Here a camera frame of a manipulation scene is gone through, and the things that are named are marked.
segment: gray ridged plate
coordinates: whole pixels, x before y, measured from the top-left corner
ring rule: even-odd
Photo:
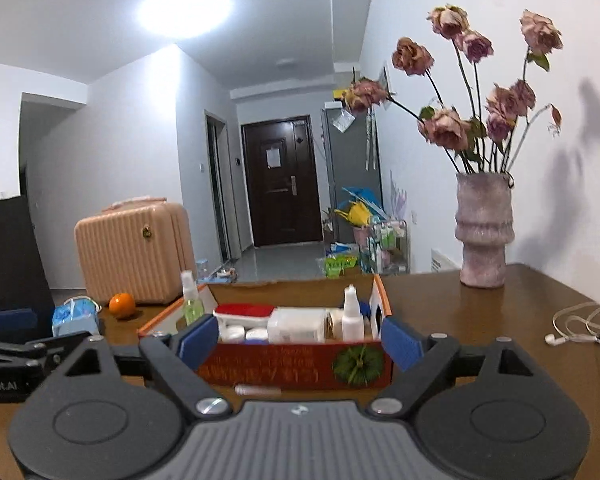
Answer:
[[[454,480],[397,422],[352,401],[246,402],[229,420],[194,427],[148,480]]]

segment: pink suitcase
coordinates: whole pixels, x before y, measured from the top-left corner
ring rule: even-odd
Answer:
[[[119,202],[80,220],[75,241],[87,294],[100,304],[119,292],[168,304],[182,294],[180,272],[196,272],[189,216],[164,198]]]

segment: table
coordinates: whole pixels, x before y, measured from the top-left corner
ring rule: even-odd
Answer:
[[[589,452],[576,480],[600,480],[600,346],[565,344],[552,348],[544,336],[552,332],[552,316],[561,308],[588,301],[573,289],[529,267],[507,267],[507,283],[497,290],[467,288],[458,272],[383,277],[394,315],[423,334],[447,332],[466,344],[488,344],[499,335],[512,337],[536,359],[580,406],[589,419]],[[112,344],[136,343],[136,329],[161,307],[143,307],[137,319],[119,322],[105,309],[102,317]],[[244,400],[230,388],[218,388],[235,404]],[[361,402],[375,396],[369,390]],[[285,397],[350,397],[350,392],[286,393]],[[0,404],[0,476],[21,480],[6,443],[6,431],[17,405]]]

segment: orange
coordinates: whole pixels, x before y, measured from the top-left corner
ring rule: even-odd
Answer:
[[[131,294],[122,292],[111,298],[109,311],[116,319],[126,319],[136,313],[136,302]]]

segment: white logo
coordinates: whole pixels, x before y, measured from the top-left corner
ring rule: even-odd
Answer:
[[[294,409],[291,410],[291,413],[297,416],[303,416],[305,413],[309,412],[309,408],[303,406],[302,404],[298,404]]]

